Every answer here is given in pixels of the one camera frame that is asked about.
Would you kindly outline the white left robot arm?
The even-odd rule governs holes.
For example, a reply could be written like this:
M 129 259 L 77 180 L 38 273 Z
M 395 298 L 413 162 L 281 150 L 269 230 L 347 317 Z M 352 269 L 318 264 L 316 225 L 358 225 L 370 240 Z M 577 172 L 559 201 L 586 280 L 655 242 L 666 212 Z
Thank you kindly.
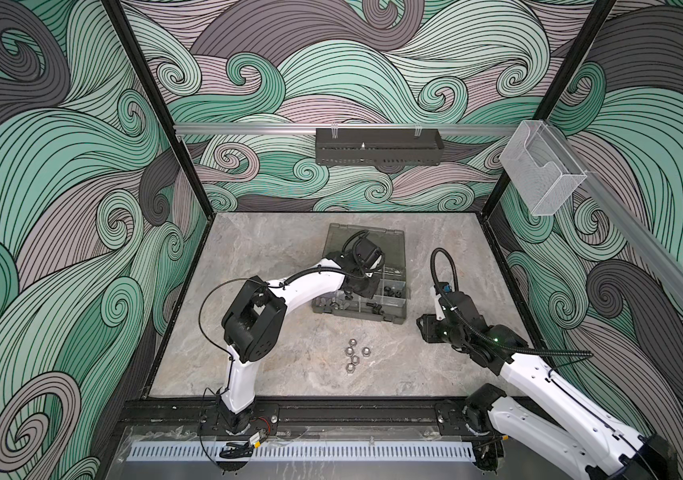
M 383 265 L 383 254 L 363 262 L 351 254 L 339 254 L 282 279 L 247 278 L 222 320 L 229 355 L 221 393 L 224 411 L 237 418 L 251 408 L 260 362 L 275 348 L 291 312 L 338 290 L 361 297 L 375 295 Z

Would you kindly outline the black hex bolt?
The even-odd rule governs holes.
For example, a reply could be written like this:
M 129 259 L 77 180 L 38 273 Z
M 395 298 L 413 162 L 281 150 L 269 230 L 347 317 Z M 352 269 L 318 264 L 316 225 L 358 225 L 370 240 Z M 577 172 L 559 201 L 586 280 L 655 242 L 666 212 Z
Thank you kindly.
M 367 307 L 371 308 L 373 315 L 383 315 L 383 306 L 375 302 L 367 302 Z

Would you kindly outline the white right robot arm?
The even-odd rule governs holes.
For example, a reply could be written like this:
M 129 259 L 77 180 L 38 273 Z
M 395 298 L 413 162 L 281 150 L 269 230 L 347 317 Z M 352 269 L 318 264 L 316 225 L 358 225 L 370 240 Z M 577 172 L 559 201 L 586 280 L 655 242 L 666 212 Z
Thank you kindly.
M 493 384 L 465 399 L 459 423 L 476 436 L 493 436 L 475 449 L 479 466 L 499 464 L 499 439 L 510 437 L 573 479 L 677 479 L 679 458 L 665 438 L 645 435 L 623 423 L 573 387 L 527 342 L 482 317 L 463 319 L 457 307 L 437 306 L 417 319 L 425 342 L 444 343 L 523 392 L 536 414 Z

